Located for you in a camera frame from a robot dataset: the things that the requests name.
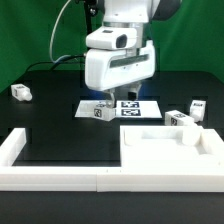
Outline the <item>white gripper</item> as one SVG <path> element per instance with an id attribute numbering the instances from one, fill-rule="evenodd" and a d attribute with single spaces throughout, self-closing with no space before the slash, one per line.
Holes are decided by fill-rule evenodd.
<path id="1" fill-rule="evenodd" d="M 112 88 L 132 83 L 128 99 L 137 100 L 142 87 L 142 83 L 137 81 L 152 77 L 154 72 L 155 48 L 151 40 L 146 42 L 137 56 L 127 56 L 126 50 L 98 49 L 91 49 L 86 55 L 85 83 L 92 90 L 107 90 L 108 108 L 116 107 L 115 90 Z"/>

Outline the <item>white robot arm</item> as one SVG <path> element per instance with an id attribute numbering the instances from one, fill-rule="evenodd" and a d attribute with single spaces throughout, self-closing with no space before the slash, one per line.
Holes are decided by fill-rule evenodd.
<path id="1" fill-rule="evenodd" d="M 115 89 L 130 87 L 135 100 L 141 81 L 154 75 L 156 53 L 153 42 L 144 38 L 152 20 L 167 20 L 182 0 L 96 0 L 104 13 L 102 26 L 86 37 L 85 83 L 91 90 L 111 95 L 106 106 L 114 108 Z"/>

